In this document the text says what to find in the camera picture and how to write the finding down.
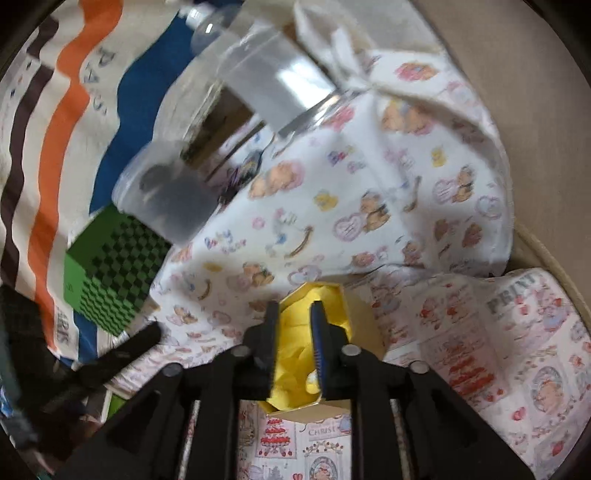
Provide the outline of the person's left hand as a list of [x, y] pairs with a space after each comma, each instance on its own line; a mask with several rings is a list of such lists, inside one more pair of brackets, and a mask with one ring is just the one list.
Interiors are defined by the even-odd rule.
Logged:
[[79, 417], [70, 429], [69, 439], [74, 449], [80, 447], [96, 434], [104, 423], [90, 414]]

